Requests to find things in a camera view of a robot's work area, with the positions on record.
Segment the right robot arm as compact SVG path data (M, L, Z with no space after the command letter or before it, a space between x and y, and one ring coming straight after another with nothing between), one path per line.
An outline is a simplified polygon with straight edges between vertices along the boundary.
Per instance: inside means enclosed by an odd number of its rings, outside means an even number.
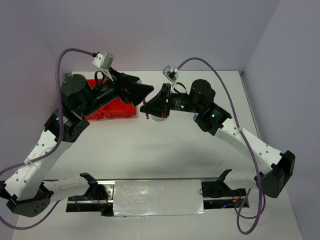
M217 179L217 190L223 196L237 189L261 189L270 198L277 198L293 175L295 155L281 152L242 128L232 115L214 103L216 92L204 79L192 82L189 93L173 93L164 83L159 93L140 111L158 118L167 118L170 111L194 113L194 121L206 133L217 137L253 161L252 170L225 170Z

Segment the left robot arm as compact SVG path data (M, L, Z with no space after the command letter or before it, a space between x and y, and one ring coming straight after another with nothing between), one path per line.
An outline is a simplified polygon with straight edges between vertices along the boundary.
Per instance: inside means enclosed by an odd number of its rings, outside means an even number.
M29 156L15 173L0 183L0 196L17 215L35 217L49 204L73 196L91 200L101 185L88 173L69 179L46 181L57 160L90 125L86 119L115 99L137 106L154 90L139 77L111 70L110 76L91 87L81 74L68 76L60 87L62 105L44 125L44 130Z

